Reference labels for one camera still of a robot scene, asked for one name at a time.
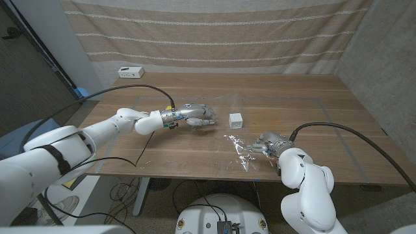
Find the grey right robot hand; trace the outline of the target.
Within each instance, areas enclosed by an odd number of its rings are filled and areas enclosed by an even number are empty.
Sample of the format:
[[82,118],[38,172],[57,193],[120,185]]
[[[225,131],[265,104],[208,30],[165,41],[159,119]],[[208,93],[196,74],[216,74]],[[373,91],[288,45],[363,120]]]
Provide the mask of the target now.
[[285,150],[293,147],[293,142],[286,136],[273,131],[265,131],[253,144],[246,145],[243,149],[254,153],[263,153],[273,159],[279,158]]

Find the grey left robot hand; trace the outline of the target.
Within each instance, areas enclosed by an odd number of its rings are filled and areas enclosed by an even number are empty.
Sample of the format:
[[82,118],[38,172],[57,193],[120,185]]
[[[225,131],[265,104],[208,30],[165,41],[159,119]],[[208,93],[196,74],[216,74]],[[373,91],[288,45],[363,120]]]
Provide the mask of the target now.
[[171,108],[161,112],[163,124],[175,127],[178,120],[185,120],[188,125],[214,125],[217,117],[212,108],[205,104],[186,103],[176,109]]

